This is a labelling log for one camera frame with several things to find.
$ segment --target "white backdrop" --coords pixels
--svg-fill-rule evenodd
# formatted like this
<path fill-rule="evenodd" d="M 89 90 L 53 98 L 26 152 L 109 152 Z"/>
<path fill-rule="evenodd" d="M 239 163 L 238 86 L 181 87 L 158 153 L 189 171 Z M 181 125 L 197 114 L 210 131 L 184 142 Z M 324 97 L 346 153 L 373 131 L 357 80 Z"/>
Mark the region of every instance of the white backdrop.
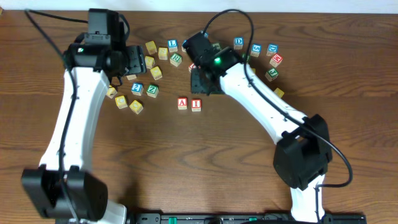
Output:
<path fill-rule="evenodd" d="M 4 9 L 398 13 L 397 0 L 0 0 Z"/>

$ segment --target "toy block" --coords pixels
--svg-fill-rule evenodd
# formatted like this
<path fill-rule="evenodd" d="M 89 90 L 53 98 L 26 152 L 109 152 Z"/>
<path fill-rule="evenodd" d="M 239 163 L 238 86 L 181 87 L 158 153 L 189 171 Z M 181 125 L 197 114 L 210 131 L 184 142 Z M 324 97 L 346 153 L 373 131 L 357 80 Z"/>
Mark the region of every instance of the toy block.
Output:
<path fill-rule="evenodd" d="M 266 73 L 266 78 L 268 79 L 268 81 L 273 81 L 274 79 L 276 79 L 276 77 L 278 77 L 278 71 L 274 68 L 270 69 L 267 73 Z"/>
<path fill-rule="evenodd" d="M 176 67 L 178 67 L 182 62 L 182 57 L 181 55 L 174 53 L 171 57 L 170 57 L 170 63 Z"/>
<path fill-rule="evenodd" d="M 235 37 L 234 38 L 234 49 L 240 50 L 243 48 L 243 37 Z"/>
<path fill-rule="evenodd" d="M 153 69 L 150 70 L 152 77 L 154 77 L 154 80 L 158 80 L 162 78 L 162 71 L 160 71 L 159 66 L 154 67 Z"/>
<path fill-rule="evenodd" d="M 106 92 L 106 96 L 112 99 L 114 96 L 116 96 L 117 93 L 118 93 L 118 91 L 116 91 L 116 89 L 114 87 L 109 85 L 109 88 Z"/>
<path fill-rule="evenodd" d="M 186 97 L 180 97 L 177 101 L 178 109 L 179 110 L 186 110 L 188 109 L 188 100 Z"/>
<path fill-rule="evenodd" d="M 147 89 L 148 96 L 156 98 L 157 94 L 159 93 L 159 87 L 155 85 L 149 85 Z"/>
<path fill-rule="evenodd" d="M 209 34 L 205 32 L 205 34 L 203 34 L 206 38 L 209 38 Z"/>
<path fill-rule="evenodd" d="M 273 56 L 276 53 L 278 53 L 278 45 L 276 44 L 268 45 L 267 56 Z"/>
<path fill-rule="evenodd" d="M 144 91 L 144 86 L 141 83 L 133 83 L 131 87 L 131 92 L 134 95 L 142 96 L 142 92 Z"/>
<path fill-rule="evenodd" d="M 212 46 L 213 46 L 213 48 L 215 47 L 218 51 L 221 50 L 221 45 L 220 45 L 220 43 L 214 43 L 214 44 L 212 44 Z"/>
<path fill-rule="evenodd" d="M 194 69 L 194 68 L 196 68 L 196 66 L 195 66 L 194 63 L 192 63 L 192 64 L 188 67 L 189 72 L 191 72 L 192 69 Z"/>
<path fill-rule="evenodd" d="M 258 57 L 261 52 L 261 45 L 259 44 L 253 44 L 253 47 L 251 48 L 250 56 L 253 57 Z"/>
<path fill-rule="evenodd" d="M 148 54 L 153 55 L 154 53 L 157 52 L 157 48 L 156 48 L 155 42 L 150 41 L 148 43 L 145 43 L 145 46 L 147 47 Z"/>
<path fill-rule="evenodd" d="M 145 64 L 148 69 L 152 69 L 155 66 L 155 59 L 150 56 L 145 56 Z"/>
<path fill-rule="evenodd" d="M 126 75 L 127 80 L 134 80 L 137 78 L 137 75 Z"/>
<path fill-rule="evenodd" d="M 250 60 L 250 55 L 248 55 L 248 58 L 246 59 L 246 62 L 249 62 L 249 60 Z"/>
<path fill-rule="evenodd" d="M 184 47 L 182 47 L 182 45 L 181 45 L 181 50 L 182 50 L 182 52 L 187 52 L 187 50 L 184 48 Z"/>
<path fill-rule="evenodd" d="M 192 100 L 192 111 L 201 110 L 201 100 Z"/>
<path fill-rule="evenodd" d="M 119 109 L 127 107 L 127 100 L 124 96 L 118 96 L 114 100 L 116 101 L 116 106 L 118 106 Z"/>
<path fill-rule="evenodd" d="M 277 96 L 279 96 L 279 98 L 281 98 L 281 97 L 285 94 L 282 90 L 280 90 L 280 88 L 276 88 L 276 89 L 274 90 L 274 93 L 275 93 Z"/>
<path fill-rule="evenodd" d="M 169 41 L 167 41 L 167 44 L 169 45 L 169 52 L 170 53 L 178 51 L 177 40 L 169 40 Z"/>
<path fill-rule="evenodd" d="M 144 107 L 142 106 L 142 104 L 140 104 L 137 100 L 134 100 L 131 104 L 130 104 L 130 109 L 135 112 L 136 114 L 139 114 Z"/>
<path fill-rule="evenodd" d="M 161 60 L 167 60 L 169 59 L 169 54 L 167 52 L 167 48 L 165 47 L 159 47 L 159 53 L 158 53 L 159 59 Z"/>
<path fill-rule="evenodd" d="M 274 56 L 272 56 L 271 61 L 269 63 L 276 68 L 278 67 L 278 65 L 280 65 L 283 59 L 284 58 L 282 58 L 282 56 L 276 53 Z"/>

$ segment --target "wooden tabletop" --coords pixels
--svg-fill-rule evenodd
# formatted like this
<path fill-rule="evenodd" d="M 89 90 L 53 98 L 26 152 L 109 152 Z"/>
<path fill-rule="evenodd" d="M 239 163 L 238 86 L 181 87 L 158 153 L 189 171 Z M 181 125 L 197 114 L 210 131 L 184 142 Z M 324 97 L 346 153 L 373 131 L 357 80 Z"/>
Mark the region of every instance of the wooden tabletop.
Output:
<path fill-rule="evenodd" d="M 87 19 L 87 12 L 51 12 Z M 181 44 L 215 13 L 124 12 L 129 45 L 167 39 Z M 398 16 L 370 14 L 250 14 L 254 43 L 262 45 L 250 64 L 283 100 L 308 116 L 320 114 L 331 140 L 346 154 L 354 181 L 324 189 L 323 206 L 335 213 L 364 213 L 368 223 L 397 223 L 398 216 Z M 62 50 L 86 32 L 86 24 L 34 16 Z M 35 168 L 52 137 L 63 94 L 63 67 L 21 11 L 0 17 L 0 223 L 42 220 L 22 189 L 25 167 Z M 249 39 L 247 20 L 229 14 L 208 29 L 222 47 Z M 266 48 L 279 45 L 284 61 L 272 83 Z M 138 80 L 160 88 L 157 98 L 133 96 L 132 82 L 119 88 L 141 114 L 119 110 L 105 98 L 93 149 L 93 174 L 109 197 L 135 210 L 165 213 L 256 213 L 290 210 L 289 187 L 276 174 L 275 146 L 262 126 L 226 95 L 192 95 L 186 53 L 179 67 L 156 57 L 163 72 Z M 201 112 L 179 111 L 177 98 L 201 99 Z M 326 183 L 347 179 L 334 154 Z"/>

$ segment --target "wooden table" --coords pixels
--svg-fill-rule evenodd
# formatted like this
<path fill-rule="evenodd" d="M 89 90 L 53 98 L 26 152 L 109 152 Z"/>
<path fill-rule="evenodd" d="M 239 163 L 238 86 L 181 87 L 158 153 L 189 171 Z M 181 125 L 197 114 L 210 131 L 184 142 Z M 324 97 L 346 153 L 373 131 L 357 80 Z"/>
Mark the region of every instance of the wooden table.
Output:
<path fill-rule="evenodd" d="M 52 12 L 86 19 L 87 12 Z M 128 44 L 182 41 L 202 29 L 214 13 L 124 12 L 131 26 Z M 283 99 L 309 116 L 328 122 L 331 140 L 354 169 L 353 183 L 324 189 L 331 212 L 358 212 L 368 223 L 397 223 L 398 217 L 398 17 L 369 14 L 251 14 L 253 58 L 265 83 L 285 91 Z M 66 50 L 85 24 L 34 16 Z M 63 93 L 60 59 L 21 11 L 0 17 L 0 222 L 42 220 L 21 187 L 23 168 L 37 167 L 49 144 Z M 247 20 L 230 14 L 208 29 L 212 42 L 247 43 Z M 272 83 L 266 47 L 279 44 L 284 61 Z M 140 99 L 144 111 L 119 110 L 106 98 L 99 114 L 93 173 L 108 185 L 109 197 L 134 210 L 165 213 L 254 213 L 290 210 L 289 188 L 276 174 L 275 146 L 262 126 L 236 101 L 221 95 L 191 95 L 190 59 L 176 68 L 156 63 L 164 77 L 139 77 L 160 86 L 157 98 L 133 96 L 125 80 L 119 94 Z M 177 109 L 177 97 L 200 98 L 202 112 Z M 326 183 L 345 181 L 347 170 L 335 154 Z"/>

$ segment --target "brown wood surface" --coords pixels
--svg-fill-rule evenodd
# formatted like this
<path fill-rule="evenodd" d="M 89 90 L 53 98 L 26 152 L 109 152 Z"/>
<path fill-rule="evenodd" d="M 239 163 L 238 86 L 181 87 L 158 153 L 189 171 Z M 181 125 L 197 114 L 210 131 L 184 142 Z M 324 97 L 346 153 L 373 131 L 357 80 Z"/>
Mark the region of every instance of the brown wood surface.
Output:
<path fill-rule="evenodd" d="M 87 12 L 52 12 L 86 19 Z M 128 44 L 184 39 L 202 29 L 214 13 L 124 12 L 131 26 Z M 354 169 L 353 183 L 324 189 L 331 212 L 367 215 L 368 223 L 398 222 L 398 16 L 370 14 L 251 14 L 253 58 L 265 83 L 285 91 L 283 99 L 309 116 L 322 115 L 331 140 Z M 85 24 L 34 16 L 62 49 Z M 62 63 L 21 11 L 0 17 L 0 223 L 52 223 L 41 219 L 21 187 L 23 168 L 37 167 L 53 133 L 63 93 Z M 216 20 L 212 42 L 232 45 L 249 38 L 238 14 Z M 279 44 L 284 61 L 272 83 L 264 78 L 269 43 Z M 158 97 L 133 96 L 125 79 L 119 94 L 144 103 L 140 115 L 119 110 L 106 98 L 99 114 L 93 173 L 108 185 L 109 197 L 132 208 L 165 213 L 265 212 L 289 210 L 289 188 L 272 166 L 275 146 L 262 126 L 228 96 L 190 94 L 187 55 L 176 68 L 156 64 L 163 78 L 148 72 L 145 86 L 160 86 Z M 177 109 L 177 97 L 200 98 L 202 112 Z M 334 156 L 326 183 L 345 181 Z"/>

